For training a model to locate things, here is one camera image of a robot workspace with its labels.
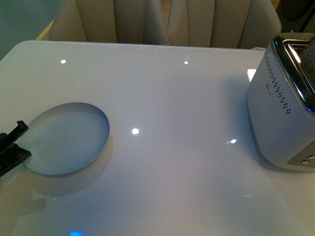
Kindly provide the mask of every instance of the white toaster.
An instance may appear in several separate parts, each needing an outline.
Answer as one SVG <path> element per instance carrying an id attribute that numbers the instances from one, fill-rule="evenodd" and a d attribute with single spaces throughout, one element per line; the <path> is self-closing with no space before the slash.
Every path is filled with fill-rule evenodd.
<path id="1" fill-rule="evenodd" d="M 246 91 L 254 138 L 275 166 L 315 172 L 315 81 L 299 53 L 308 41 L 276 37 Z"/>

